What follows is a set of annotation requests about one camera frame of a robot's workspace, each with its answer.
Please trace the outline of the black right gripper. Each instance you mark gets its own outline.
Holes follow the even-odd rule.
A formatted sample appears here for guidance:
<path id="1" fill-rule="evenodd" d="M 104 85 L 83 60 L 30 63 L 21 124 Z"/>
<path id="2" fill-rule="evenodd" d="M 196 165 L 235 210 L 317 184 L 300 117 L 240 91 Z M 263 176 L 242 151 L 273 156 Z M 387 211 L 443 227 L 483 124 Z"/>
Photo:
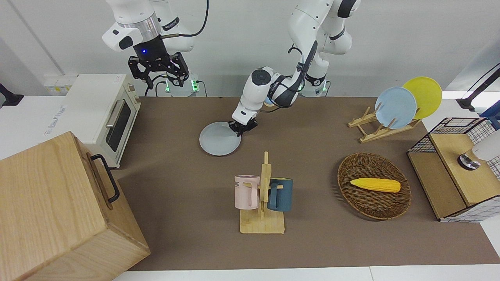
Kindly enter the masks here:
<path id="1" fill-rule="evenodd" d="M 189 78 L 189 68 L 182 53 L 176 52 L 169 55 L 160 35 L 153 39 L 138 43 L 133 46 L 136 56 L 130 56 L 127 64 L 132 76 L 140 79 L 148 85 L 148 90 L 153 89 L 153 82 L 149 76 L 151 71 L 168 72 L 168 80 L 177 87 L 183 87 Z"/>

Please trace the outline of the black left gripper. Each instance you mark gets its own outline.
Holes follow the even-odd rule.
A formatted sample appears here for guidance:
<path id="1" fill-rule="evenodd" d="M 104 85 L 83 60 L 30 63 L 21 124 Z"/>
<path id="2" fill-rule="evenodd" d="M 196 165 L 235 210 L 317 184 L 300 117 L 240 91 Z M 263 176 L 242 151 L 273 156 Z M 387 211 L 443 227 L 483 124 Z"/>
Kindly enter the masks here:
<path id="1" fill-rule="evenodd" d="M 236 134 L 237 137 L 243 136 L 245 132 L 248 132 L 258 125 L 256 119 L 251 119 L 246 125 L 232 120 L 229 122 L 230 129 Z"/>

